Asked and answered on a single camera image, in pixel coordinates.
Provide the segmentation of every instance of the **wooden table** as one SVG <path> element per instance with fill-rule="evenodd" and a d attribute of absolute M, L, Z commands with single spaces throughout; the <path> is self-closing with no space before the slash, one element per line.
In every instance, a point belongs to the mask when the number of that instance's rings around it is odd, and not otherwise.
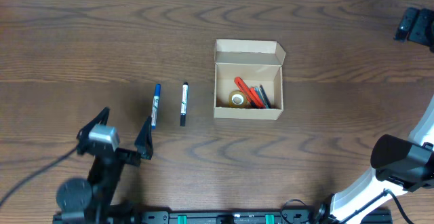
<path fill-rule="evenodd" d="M 115 202 L 172 210 L 320 203 L 366 170 L 381 135 L 406 138 L 425 112 L 434 56 L 393 36 L 407 7 L 433 2 L 0 0 L 0 192 L 73 148 L 105 106 L 121 146 L 134 149 L 161 83 L 153 159 L 124 170 Z M 213 119 L 219 38 L 275 40 L 286 50 L 277 121 Z M 57 187 L 86 177 L 92 160 L 74 155 L 36 178 L 0 222 L 51 223 Z M 399 199 L 414 222 L 432 223 L 433 194 Z"/>

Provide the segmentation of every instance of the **open box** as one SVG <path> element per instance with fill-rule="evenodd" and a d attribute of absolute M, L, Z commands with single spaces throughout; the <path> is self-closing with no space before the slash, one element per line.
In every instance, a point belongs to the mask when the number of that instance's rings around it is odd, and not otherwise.
<path fill-rule="evenodd" d="M 214 49 L 214 117 L 234 119 L 277 119 L 283 112 L 282 65 L 285 51 L 276 41 L 217 39 Z M 240 77 L 249 88 L 262 85 L 271 109 L 229 107 L 229 94 L 239 90 Z"/>

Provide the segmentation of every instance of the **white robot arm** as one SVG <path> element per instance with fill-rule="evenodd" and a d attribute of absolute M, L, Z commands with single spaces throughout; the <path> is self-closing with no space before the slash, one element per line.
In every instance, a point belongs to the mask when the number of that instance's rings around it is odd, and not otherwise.
<path fill-rule="evenodd" d="M 424 149 L 425 151 L 419 151 L 418 153 L 426 154 L 427 148 L 428 149 L 430 148 L 422 147 L 424 143 L 425 142 L 434 143 L 434 97 L 431 100 L 428 109 L 426 110 L 422 119 L 419 121 L 418 125 L 415 127 L 415 129 L 413 129 L 413 131 L 411 131 L 408 140 L 411 143 L 414 143 L 415 145 L 419 145 L 419 147 L 414 147 L 413 149 L 410 149 L 407 152 L 410 158 L 413 157 L 412 159 L 410 159 L 410 163 L 409 162 L 406 163 L 407 165 L 411 164 L 412 162 L 414 163 L 416 161 L 421 160 L 420 157 L 416 156 L 415 150 Z M 387 149 L 387 147 L 400 147 L 400 146 L 406 146 L 406 145 L 402 145 L 402 144 L 393 145 L 392 143 L 390 143 L 390 145 L 387 145 L 385 149 Z M 426 164 L 426 162 L 419 162 L 419 163 L 420 165 Z M 403 169 L 402 172 L 409 171 L 409 170 L 417 171 L 420 169 L 417 167 L 414 168 L 409 167 L 408 169 Z M 332 201 L 330 203 L 330 214 L 333 217 L 335 217 L 336 220 L 343 221 L 350 214 L 353 214 L 356 210 L 360 210 L 370 200 L 380 195 L 385 189 L 388 189 L 392 191 L 396 196 L 399 196 L 407 193 L 408 191 L 414 191 L 419 187 L 426 187 L 425 186 L 426 183 L 424 182 L 419 182 L 418 185 L 416 186 L 413 185 L 412 187 L 409 188 L 408 186 L 403 185 L 398 180 L 392 182 L 388 180 L 383 180 L 384 177 L 380 177 L 382 181 L 379 181 L 376 174 L 378 174 L 378 171 L 371 166 L 350 187 L 348 187 L 344 191 L 336 193 L 332 197 Z M 379 207 L 381 204 L 384 204 L 386 201 L 390 200 L 391 198 L 392 197 L 390 195 L 380 198 L 378 201 L 374 202 L 371 206 L 367 207 L 365 210 L 361 211 L 359 214 L 349 219 L 347 223 L 359 224 L 367 214 L 369 214 L 371 211 Z"/>

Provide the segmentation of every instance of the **roll of brown tape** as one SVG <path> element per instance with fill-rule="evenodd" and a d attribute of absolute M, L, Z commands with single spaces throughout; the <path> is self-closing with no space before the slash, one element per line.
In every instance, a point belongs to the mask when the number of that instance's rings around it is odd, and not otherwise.
<path fill-rule="evenodd" d="M 229 107 L 244 108 L 247 105 L 247 98 L 240 91 L 233 91 L 229 94 Z"/>

